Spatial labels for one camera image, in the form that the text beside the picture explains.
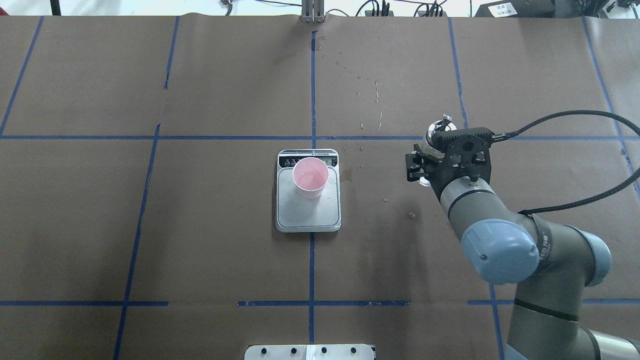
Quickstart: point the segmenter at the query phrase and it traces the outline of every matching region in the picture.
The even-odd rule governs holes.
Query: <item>pink plastic cup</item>
[[[318,158],[303,158],[293,166],[293,182],[302,196],[315,199],[322,194],[329,180],[329,169]]]

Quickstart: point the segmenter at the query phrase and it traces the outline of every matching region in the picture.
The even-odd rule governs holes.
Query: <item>black cable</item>
[[[272,1],[272,0],[256,0],[260,3],[271,3],[271,4],[280,4],[280,5],[286,5],[286,6],[300,6],[302,7],[301,4],[292,4],[292,3],[281,3],[280,1]]]
[[[358,9],[358,12],[356,12],[356,15],[355,15],[355,16],[358,16],[358,14],[360,13],[360,10],[362,10],[362,8],[364,8],[364,6],[365,6],[366,4],[369,4],[369,3],[373,3],[373,5],[374,5],[373,10],[371,10],[371,15],[373,15],[373,13],[376,11],[376,8],[378,9],[378,11],[380,11],[380,4],[379,4],[379,2],[377,2],[377,0],[367,0],[367,1],[366,1],[364,4],[362,4],[362,6]]]
[[[60,0],[51,0],[51,15],[60,16]]]
[[[497,139],[496,141],[493,142],[500,142],[500,141],[504,141],[504,140],[508,140],[514,136],[518,136],[520,134],[522,134],[523,132],[527,131],[528,129],[541,124],[549,119],[553,119],[556,117],[562,117],[562,116],[567,116],[567,115],[599,115],[599,116],[603,116],[603,117],[608,117],[610,119],[613,119],[615,121],[621,122],[622,124],[626,125],[627,127],[629,127],[631,130],[633,130],[633,132],[635,132],[638,136],[640,136],[640,127],[638,127],[637,125],[635,125],[633,122],[623,118],[620,115],[616,115],[614,113],[609,113],[606,111],[597,111],[597,110],[572,110],[572,111],[563,111],[561,113],[555,113],[555,114],[551,114],[551,115],[547,115],[541,119],[538,119],[532,123],[530,123],[529,125],[513,131],[512,133],[504,133],[504,134],[499,134],[497,135]],[[546,208],[536,208],[536,209],[530,209],[530,210],[522,210],[521,212],[519,212],[520,214],[523,215],[530,215],[530,214],[537,214],[537,213],[548,213],[549,211],[559,211],[559,210],[566,210],[566,209],[571,209],[571,208],[576,208],[578,206],[582,206],[582,205],[586,205],[586,204],[591,204],[592,202],[596,202],[598,200],[602,200],[606,197],[609,197],[615,193],[617,193],[618,191],[626,188],[627,186],[629,186],[630,184],[632,184],[634,181],[636,181],[638,179],[638,177],[640,177],[640,168],[638,168],[630,177],[627,178],[627,180],[624,180],[622,183],[620,183],[618,186],[615,186],[603,193],[599,193],[598,195],[594,195],[592,197],[588,197],[587,199],[582,199],[579,201],[574,201],[574,202],[570,202],[568,204],[564,204],[564,205],[558,205],[558,206],[549,206]]]
[[[440,5],[438,5],[437,1],[433,1],[433,5],[431,5],[431,11],[429,12],[429,16],[434,17],[438,15],[438,8],[440,7]]]
[[[347,14],[346,12],[343,12],[343,11],[342,11],[342,10],[340,10],[340,9],[331,9],[331,10],[328,10],[326,13],[330,13],[330,12],[341,12],[341,13],[343,13],[344,15],[349,16],[349,14]]]
[[[420,8],[422,8],[422,5],[426,5],[427,6],[427,11],[425,13],[429,12],[429,4],[422,3],[422,4],[418,5],[418,7],[415,9],[415,12],[413,13],[413,16],[416,16],[418,14],[418,10],[420,10]]]

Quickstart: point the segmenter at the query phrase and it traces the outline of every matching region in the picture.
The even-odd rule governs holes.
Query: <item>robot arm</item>
[[[514,213],[489,186],[488,149],[499,136],[485,128],[428,134],[444,156],[414,145],[406,171],[408,181],[431,183],[476,272],[490,283],[518,284],[506,359],[640,360],[639,342],[579,326],[584,287],[602,282],[611,267],[604,241]]]

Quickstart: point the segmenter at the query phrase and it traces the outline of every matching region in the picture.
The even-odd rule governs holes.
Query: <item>digital kitchen scale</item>
[[[304,198],[293,183],[293,167],[313,156],[326,163],[329,180],[316,199]],[[276,159],[276,228],[283,233],[321,233],[337,231],[342,225],[340,212],[340,168],[333,149],[283,150]]]

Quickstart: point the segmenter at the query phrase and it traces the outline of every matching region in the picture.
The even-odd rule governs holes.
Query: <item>white label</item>
[[[511,3],[491,5],[489,6],[489,11],[491,12],[491,15],[493,15],[493,17],[518,15],[518,12]]]

